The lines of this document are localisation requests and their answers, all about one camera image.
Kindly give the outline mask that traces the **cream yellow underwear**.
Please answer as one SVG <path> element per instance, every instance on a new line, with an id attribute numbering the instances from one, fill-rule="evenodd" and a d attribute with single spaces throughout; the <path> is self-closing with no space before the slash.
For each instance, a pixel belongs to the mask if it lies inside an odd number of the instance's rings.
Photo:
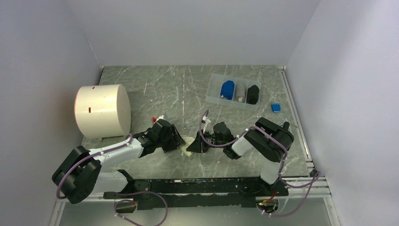
<path id="1" fill-rule="evenodd" d="M 181 145 L 179 148 L 182 151 L 182 156 L 191 157 L 192 152 L 188 151 L 188 147 L 194 142 L 195 138 L 182 135 L 185 144 Z"/>

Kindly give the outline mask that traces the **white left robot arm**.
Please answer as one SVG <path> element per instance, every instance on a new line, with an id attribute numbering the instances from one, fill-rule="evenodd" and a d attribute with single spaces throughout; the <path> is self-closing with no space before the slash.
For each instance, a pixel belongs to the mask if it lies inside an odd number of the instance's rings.
<path id="1" fill-rule="evenodd" d="M 146 131 L 128 134 L 119 143 L 94 149 L 78 146 L 52 176 L 57 186 L 56 197 L 67 199 L 71 204 L 77 204 L 94 193 L 128 198 L 137 192 L 136 181 L 125 170 L 110 172 L 110 168 L 127 160 L 145 157 L 158 148 L 167 153 L 185 143 L 174 124 L 158 119 Z"/>

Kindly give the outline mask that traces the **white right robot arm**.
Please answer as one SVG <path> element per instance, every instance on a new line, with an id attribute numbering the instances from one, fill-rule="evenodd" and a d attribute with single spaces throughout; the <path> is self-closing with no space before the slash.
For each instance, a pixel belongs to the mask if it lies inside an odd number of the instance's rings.
<path id="1" fill-rule="evenodd" d="M 294 141 L 289 131 L 289 122 L 283 125 L 261 117 L 255 125 L 238 135 L 233 136 L 224 122 L 214 125 L 213 133 L 206 131 L 210 120 L 204 116 L 201 130 L 186 148 L 190 153 L 205 153 L 209 148 L 222 148 L 223 153 L 230 159 L 236 160 L 251 150 L 256 150 L 265 158 L 260 173 L 262 179 L 258 184 L 259 191 L 264 195 L 272 194 L 277 188 L 277 180 L 282 171 L 282 163 Z"/>

